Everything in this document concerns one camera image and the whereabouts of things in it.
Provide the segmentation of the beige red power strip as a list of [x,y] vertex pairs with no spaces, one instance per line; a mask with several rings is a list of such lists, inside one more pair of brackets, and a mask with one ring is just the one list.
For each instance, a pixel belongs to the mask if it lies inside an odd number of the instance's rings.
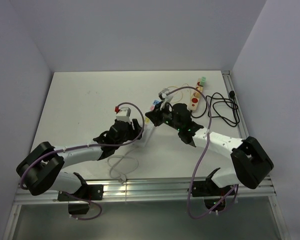
[[205,82],[206,82],[205,77],[199,78],[197,80],[195,88],[198,91],[193,90],[191,95],[190,95],[190,101],[189,101],[189,104],[188,104],[188,107],[187,107],[189,111],[195,111],[197,109],[200,98],[201,98],[201,93],[203,92]]

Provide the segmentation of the white multicolour power strip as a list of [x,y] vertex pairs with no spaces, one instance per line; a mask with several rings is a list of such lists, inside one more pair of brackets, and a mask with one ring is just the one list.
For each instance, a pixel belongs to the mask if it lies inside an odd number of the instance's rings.
[[144,130],[141,136],[141,139],[136,140],[133,145],[139,147],[139,148],[144,148],[148,141],[150,140],[150,137],[155,129],[154,124],[151,122],[151,120],[148,117],[144,117]]

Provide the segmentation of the green usb charger plug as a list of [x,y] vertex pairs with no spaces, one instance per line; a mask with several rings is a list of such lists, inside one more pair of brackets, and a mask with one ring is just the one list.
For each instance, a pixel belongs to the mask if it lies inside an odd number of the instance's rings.
[[206,77],[204,77],[204,76],[201,77],[200,82],[199,82],[199,85],[203,87],[203,86],[205,85],[205,83],[206,83],[206,80],[207,80]]

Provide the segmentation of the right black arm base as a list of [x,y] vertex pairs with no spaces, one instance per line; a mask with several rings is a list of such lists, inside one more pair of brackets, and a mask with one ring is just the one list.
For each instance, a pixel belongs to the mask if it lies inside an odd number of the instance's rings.
[[236,196],[237,189],[236,187],[232,189],[233,187],[233,185],[228,185],[219,188],[210,180],[195,180],[192,184],[190,196],[193,198],[203,198],[205,207],[210,209],[228,192],[230,192],[229,196]]

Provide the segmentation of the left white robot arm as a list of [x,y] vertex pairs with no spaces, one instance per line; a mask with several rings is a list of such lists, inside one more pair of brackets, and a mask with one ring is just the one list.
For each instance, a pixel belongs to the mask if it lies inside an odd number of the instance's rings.
[[141,139],[144,127],[135,118],[131,122],[115,120],[109,130],[93,139],[93,143],[58,149],[48,141],[42,142],[16,168],[20,188],[33,196],[55,190],[81,200],[89,192],[86,180],[77,172],[63,172],[62,169],[112,156],[119,147]]

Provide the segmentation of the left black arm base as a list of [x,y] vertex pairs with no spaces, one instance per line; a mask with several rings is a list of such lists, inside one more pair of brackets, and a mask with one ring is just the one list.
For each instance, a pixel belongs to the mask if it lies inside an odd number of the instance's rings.
[[[75,193],[60,191],[57,196],[58,202],[68,202],[68,213],[72,218],[87,221],[98,218],[103,209],[97,201],[103,199],[104,186],[102,184],[88,184],[82,186]],[[99,212],[95,216],[82,217],[86,215],[92,207],[97,207]]]

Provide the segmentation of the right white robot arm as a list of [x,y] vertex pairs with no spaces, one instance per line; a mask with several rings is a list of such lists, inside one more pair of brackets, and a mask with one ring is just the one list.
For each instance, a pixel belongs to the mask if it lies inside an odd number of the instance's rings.
[[202,147],[231,160],[231,167],[217,167],[206,177],[206,189],[212,195],[219,194],[224,187],[238,184],[255,189],[274,168],[256,138],[234,138],[210,131],[192,120],[184,103],[169,107],[160,102],[145,115],[156,127],[166,124],[177,130],[178,137],[185,144]]

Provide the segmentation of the aluminium front rail frame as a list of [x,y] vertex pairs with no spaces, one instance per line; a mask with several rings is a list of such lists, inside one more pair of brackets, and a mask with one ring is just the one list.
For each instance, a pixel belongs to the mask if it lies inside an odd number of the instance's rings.
[[135,179],[103,185],[102,214],[71,219],[56,191],[39,196],[18,189],[4,233],[6,240],[288,240],[290,233],[272,180],[241,186],[237,203],[201,219],[187,214],[187,178]]

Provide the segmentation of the aluminium rail frame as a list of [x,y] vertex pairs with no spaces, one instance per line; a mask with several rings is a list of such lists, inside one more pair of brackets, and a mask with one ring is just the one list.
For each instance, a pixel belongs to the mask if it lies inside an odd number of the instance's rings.
[[272,180],[241,186],[237,203],[201,219],[187,214],[187,178],[135,179],[103,185],[102,214],[71,219],[56,191],[39,196],[18,189],[4,233],[6,240],[288,240],[290,233]]
[[229,97],[237,104],[239,119],[237,128],[240,137],[243,138],[241,143],[243,147],[234,151],[234,168],[238,170],[241,183],[255,189],[269,175],[274,164],[258,140],[249,135],[230,71],[222,71],[221,74]]

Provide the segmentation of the aluminium right rail frame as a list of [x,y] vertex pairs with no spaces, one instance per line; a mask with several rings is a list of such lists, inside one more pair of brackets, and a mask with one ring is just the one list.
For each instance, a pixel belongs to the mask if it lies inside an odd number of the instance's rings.
[[249,135],[230,71],[222,71],[221,74],[229,97],[237,104],[239,119],[237,128],[240,137],[243,138],[241,143],[243,147],[234,151],[234,168],[238,170],[241,183],[255,189],[269,175],[274,164],[258,140]]

